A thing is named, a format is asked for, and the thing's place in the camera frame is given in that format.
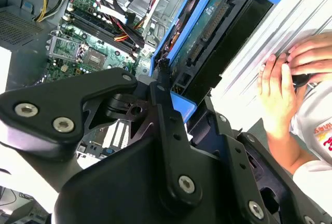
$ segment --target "finger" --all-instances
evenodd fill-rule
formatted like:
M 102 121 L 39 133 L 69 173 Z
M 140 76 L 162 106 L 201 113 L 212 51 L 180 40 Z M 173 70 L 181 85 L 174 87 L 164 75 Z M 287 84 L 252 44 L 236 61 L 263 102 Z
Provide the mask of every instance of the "finger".
M 332 46 L 308 50 L 292 58 L 290 67 L 304 65 L 313 61 L 329 60 L 332 58 Z
M 331 72 L 332 72 L 332 60 L 316 61 L 292 68 L 292 75 L 331 73 Z
M 303 39 L 302 41 L 299 41 L 298 43 L 296 43 L 295 45 L 293 45 L 288 53 L 293 53 L 295 52 L 296 55 L 301 54 L 302 52 L 300 52 L 300 50 L 303 48 L 303 44 L 308 43 L 309 42 L 309 46 L 310 46 L 310 41 L 312 41 L 312 45 L 317 45 L 319 43 L 319 40 L 326 40 L 326 39 L 330 39 L 332 38 L 332 33 L 323 33 L 323 34 L 318 34 L 318 35 L 314 35 L 314 36 L 309 36 L 305 39 Z M 292 57 L 295 57 L 295 55 L 291 55 L 290 58 L 288 57 L 288 61 L 290 62 Z
M 332 73 L 319 73 L 316 75 L 313 75 L 309 82 L 321 82 L 324 80 L 332 80 Z
M 295 94 L 291 70 L 287 64 L 282 64 L 281 67 L 281 91 L 283 99 L 291 99 Z
M 258 95 L 261 95 L 261 92 L 262 92 L 261 81 L 262 81 L 264 69 L 265 69 L 265 65 L 263 64 L 259 68 L 259 72 L 258 72 L 258 78 L 257 78 L 257 94 Z
M 286 61 L 286 54 L 282 53 L 277 59 L 270 78 L 270 90 L 271 92 L 281 93 L 281 65 Z
M 275 55 L 272 54 L 272 55 L 270 55 L 266 65 L 265 65 L 265 69 L 263 71 L 261 87 L 262 87 L 262 94 L 265 94 L 265 95 L 270 94 L 270 77 L 271 77 L 271 72 L 272 72 L 272 69 L 274 66 L 274 61 L 275 61 Z
M 307 85 L 304 85 L 304 86 L 302 86 L 300 88 L 297 88 L 297 90 L 296 90 L 297 106 L 301 106 L 302 105 L 303 99 L 305 97 L 306 90 L 307 90 Z

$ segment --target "motherboard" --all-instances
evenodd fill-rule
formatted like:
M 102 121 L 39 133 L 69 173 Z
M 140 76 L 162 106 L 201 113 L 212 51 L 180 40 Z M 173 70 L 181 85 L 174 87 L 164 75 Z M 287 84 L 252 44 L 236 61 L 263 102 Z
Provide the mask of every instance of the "motherboard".
M 152 50 L 140 49 L 131 40 L 116 41 L 116 29 L 100 15 L 95 0 L 69 0 L 63 19 L 49 36 L 46 46 L 49 59 L 36 84 L 114 67 L 121 67 L 137 78 L 149 74 Z M 129 123 L 119 120 L 84 136 L 78 155 L 103 159 L 125 148 L 128 135 Z

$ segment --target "expansion slot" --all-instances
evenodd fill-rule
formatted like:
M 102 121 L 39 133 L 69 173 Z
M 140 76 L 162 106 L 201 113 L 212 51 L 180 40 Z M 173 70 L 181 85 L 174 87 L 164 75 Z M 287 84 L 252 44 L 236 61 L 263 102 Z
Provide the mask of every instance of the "expansion slot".
M 71 24 L 81 29 L 82 31 L 85 31 L 90 35 L 93 35 L 126 53 L 131 53 L 132 49 L 135 47 L 131 40 L 125 40 L 121 42 L 114 41 L 115 30 L 108 24 L 105 24 L 102 21 L 98 21 L 93 16 L 85 13 L 84 11 L 75 9 L 71 12 L 71 14 L 73 18 Z

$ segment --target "bolt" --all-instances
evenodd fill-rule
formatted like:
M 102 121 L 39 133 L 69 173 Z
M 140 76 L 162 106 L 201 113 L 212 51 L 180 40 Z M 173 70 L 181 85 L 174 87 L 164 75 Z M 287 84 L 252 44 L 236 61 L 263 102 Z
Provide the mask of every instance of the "bolt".
M 38 113 L 38 108 L 30 103 L 21 103 L 15 107 L 15 112 L 18 116 L 30 118 Z
M 125 80 L 131 81 L 131 77 L 129 75 L 123 75 L 122 76 Z
M 258 203 L 254 202 L 254 201 L 249 201 L 249 209 L 251 211 L 251 213 L 253 213 L 253 215 L 262 220 L 264 218 L 264 212 L 261 209 L 261 207 L 258 205 Z
M 161 91 L 165 91 L 165 88 L 163 88 L 161 85 L 158 85 L 157 88 L 159 88 Z
M 195 184 L 188 176 L 180 176 L 178 184 L 187 194 L 192 194 L 195 191 Z
M 253 139 L 253 137 L 251 137 L 250 135 L 247 136 L 247 138 L 251 141 L 251 142 L 255 142 L 255 140 Z
M 223 115 L 220 115 L 219 117 L 223 122 L 227 122 L 227 119 Z
M 305 221 L 306 224 L 315 224 L 315 222 L 309 216 L 306 215 L 305 215 Z
M 71 119 L 66 117 L 60 117 L 53 121 L 53 127 L 58 132 L 68 133 L 74 129 L 74 123 Z

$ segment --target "black plastic bracket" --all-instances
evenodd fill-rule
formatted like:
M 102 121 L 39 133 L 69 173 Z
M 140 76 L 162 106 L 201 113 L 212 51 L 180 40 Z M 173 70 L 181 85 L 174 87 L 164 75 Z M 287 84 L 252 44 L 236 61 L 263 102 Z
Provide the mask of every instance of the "black plastic bracket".
M 7 136 L 1 142 L 44 158 L 68 159 L 74 155 L 85 126 L 93 122 L 102 102 L 117 93 L 133 92 L 136 86 L 133 75 L 113 68 L 5 92 L 0 96 L 0 125 Z M 29 118 L 19 116 L 15 107 L 20 103 L 33 104 L 37 114 Z M 59 117 L 72 120 L 74 129 L 69 133 L 57 131 L 53 122 Z

